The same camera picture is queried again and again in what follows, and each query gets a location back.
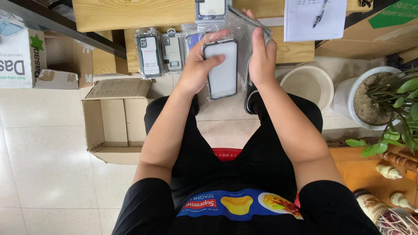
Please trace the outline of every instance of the tiled floor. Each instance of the tiled floor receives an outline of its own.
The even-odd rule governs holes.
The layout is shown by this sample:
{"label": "tiled floor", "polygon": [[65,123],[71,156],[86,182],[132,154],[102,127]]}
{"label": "tiled floor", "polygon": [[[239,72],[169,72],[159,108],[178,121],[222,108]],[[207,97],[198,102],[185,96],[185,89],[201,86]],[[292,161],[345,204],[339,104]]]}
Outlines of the tiled floor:
{"label": "tiled floor", "polygon": [[[333,81],[356,77],[383,60],[316,58]],[[279,67],[283,77],[293,66]],[[179,75],[158,79],[149,97],[170,94]],[[95,80],[114,77],[95,77]],[[111,233],[135,166],[105,164],[86,152],[81,90],[0,89],[0,234]],[[242,148],[259,127],[243,95],[208,102],[199,94],[198,127],[212,147]],[[325,138],[378,135],[324,112]]]}

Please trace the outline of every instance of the finger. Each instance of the finger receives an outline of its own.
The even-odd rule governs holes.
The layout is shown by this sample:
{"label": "finger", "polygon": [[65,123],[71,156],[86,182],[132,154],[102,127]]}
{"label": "finger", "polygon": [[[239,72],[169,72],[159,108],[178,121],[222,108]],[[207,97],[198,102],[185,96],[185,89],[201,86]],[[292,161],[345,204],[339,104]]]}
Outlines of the finger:
{"label": "finger", "polygon": [[251,19],[255,19],[254,14],[252,13],[251,10],[247,10],[245,13],[248,17],[250,17]]}
{"label": "finger", "polygon": [[216,67],[222,64],[222,62],[224,61],[225,61],[225,56],[218,55],[218,56],[209,57],[207,60],[203,61],[202,64],[203,64],[204,70],[209,72],[209,70],[211,70],[213,67]]}
{"label": "finger", "polygon": [[252,52],[254,54],[266,56],[262,28],[256,28],[252,33]]}
{"label": "finger", "polygon": [[269,59],[276,61],[277,43],[272,39],[266,46],[266,53]]}
{"label": "finger", "polygon": [[196,45],[194,45],[192,50],[202,51],[202,47],[204,44],[213,42],[217,40],[218,38],[225,37],[228,34],[229,34],[229,29],[222,29],[217,32],[207,33],[198,43],[196,43]]}

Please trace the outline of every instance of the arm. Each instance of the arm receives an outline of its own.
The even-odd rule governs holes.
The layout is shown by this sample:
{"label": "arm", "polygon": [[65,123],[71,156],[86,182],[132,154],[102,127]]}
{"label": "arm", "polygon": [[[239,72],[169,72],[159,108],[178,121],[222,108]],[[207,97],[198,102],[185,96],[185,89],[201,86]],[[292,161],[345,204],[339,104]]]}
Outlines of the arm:
{"label": "arm", "polygon": [[209,71],[225,56],[203,60],[202,46],[229,31],[207,34],[189,53],[183,74],[145,139],[133,184],[144,178],[171,183],[171,170],[177,160],[191,100],[206,84]]}
{"label": "arm", "polygon": [[258,28],[253,33],[252,43],[250,77],[293,164],[298,190],[317,180],[344,184],[321,134],[275,79],[276,42],[272,40],[265,45],[262,30]]}

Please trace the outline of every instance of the hand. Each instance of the hand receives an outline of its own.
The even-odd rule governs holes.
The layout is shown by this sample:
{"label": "hand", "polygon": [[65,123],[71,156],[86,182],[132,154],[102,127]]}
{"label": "hand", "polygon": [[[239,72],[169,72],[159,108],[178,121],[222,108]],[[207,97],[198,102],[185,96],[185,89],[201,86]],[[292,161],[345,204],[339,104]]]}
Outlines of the hand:
{"label": "hand", "polygon": [[[250,10],[243,10],[250,18],[254,18]],[[256,87],[264,83],[274,82],[276,69],[277,44],[271,40],[265,45],[262,28],[256,28],[252,33],[252,57],[250,61],[250,77]]]}
{"label": "hand", "polygon": [[202,47],[208,42],[213,42],[218,38],[229,34],[229,30],[220,30],[215,33],[206,34],[192,49],[186,60],[183,74],[180,77],[176,87],[189,95],[197,94],[205,86],[208,73],[225,60],[224,55],[212,56],[203,59]]}

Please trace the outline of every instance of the paper notebook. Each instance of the paper notebook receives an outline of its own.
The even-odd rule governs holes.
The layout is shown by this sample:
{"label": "paper notebook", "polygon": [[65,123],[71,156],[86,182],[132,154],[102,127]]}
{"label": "paper notebook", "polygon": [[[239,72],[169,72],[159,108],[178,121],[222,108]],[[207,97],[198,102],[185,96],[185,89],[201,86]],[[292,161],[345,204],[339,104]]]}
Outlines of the paper notebook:
{"label": "paper notebook", "polygon": [[328,0],[321,21],[312,28],[324,0],[286,0],[284,41],[342,38],[347,0]]}

